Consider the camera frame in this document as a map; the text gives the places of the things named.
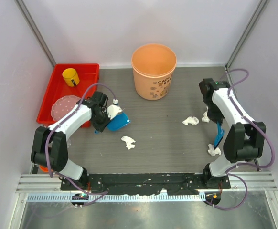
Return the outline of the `paper scrap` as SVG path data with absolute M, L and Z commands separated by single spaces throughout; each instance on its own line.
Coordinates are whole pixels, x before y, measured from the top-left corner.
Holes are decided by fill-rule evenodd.
M 208 111 L 205 111 L 203 113 L 202 122 L 205 122 L 205 123 L 209 123 L 210 122 L 210 119 L 208 117 Z
M 135 148 L 135 142 L 136 141 L 133 138 L 131 138 L 129 136 L 123 136 L 121 138 L 121 140 L 126 143 L 126 148 L 128 150 Z
M 184 125 L 197 125 L 199 124 L 199 119 L 195 116 L 189 116 L 184 121 L 182 121 Z

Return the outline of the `blue plastic dustpan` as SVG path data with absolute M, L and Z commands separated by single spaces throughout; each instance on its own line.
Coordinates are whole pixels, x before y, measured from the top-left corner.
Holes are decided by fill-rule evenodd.
M 127 115 L 122 112 L 121 114 L 118 114 L 114 119 L 112 119 L 106 128 L 110 131 L 117 131 L 130 123 L 131 121 L 129 120 Z

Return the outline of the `blue hand brush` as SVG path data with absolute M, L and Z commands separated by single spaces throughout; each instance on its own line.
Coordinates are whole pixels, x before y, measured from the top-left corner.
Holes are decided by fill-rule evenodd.
M 225 130 L 222 127 L 222 123 L 217 122 L 217 136 L 214 140 L 214 149 L 218 148 L 218 146 L 221 143 L 224 135 L 225 135 Z

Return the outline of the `orange plastic waste bin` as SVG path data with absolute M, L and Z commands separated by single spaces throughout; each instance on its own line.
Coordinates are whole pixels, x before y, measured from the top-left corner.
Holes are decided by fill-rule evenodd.
M 134 85 L 146 100 L 159 100 L 169 91 L 177 57 L 172 49 L 157 43 L 137 48 L 131 59 Z

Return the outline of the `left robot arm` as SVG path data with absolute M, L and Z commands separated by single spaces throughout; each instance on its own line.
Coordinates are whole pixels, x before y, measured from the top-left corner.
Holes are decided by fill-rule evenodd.
M 95 91 L 92 97 L 78 101 L 57 123 L 38 127 L 34 133 L 31 161 L 71 179 L 77 190 L 85 189 L 89 182 L 87 170 L 69 159 L 67 141 L 86 122 L 90 122 L 97 132 L 103 132 L 112 121 L 107 102 L 108 97 L 103 92 Z

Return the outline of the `paper scrap under right arm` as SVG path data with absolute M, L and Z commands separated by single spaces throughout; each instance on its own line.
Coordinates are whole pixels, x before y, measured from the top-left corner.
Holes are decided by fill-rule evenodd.
M 212 145 L 212 144 L 208 144 L 207 152 L 211 156 L 216 156 L 216 155 L 220 156 L 222 154 L 220 148 L 219 147 L 214 147 L 214 145 Z

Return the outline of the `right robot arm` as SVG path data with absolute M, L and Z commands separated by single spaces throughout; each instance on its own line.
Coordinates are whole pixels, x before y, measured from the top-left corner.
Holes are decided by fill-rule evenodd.
M 208 108 L 207 116 L 218 128 L 214 148 L 224 141 L 222 154 L 205 166 L 202 176 L 206 188 L 217 188 L 229 168 L 262 156 L 266 126 L 246 115 L 230 93 L 227 81 L 206 78 L 199 83 L 199 87 Z

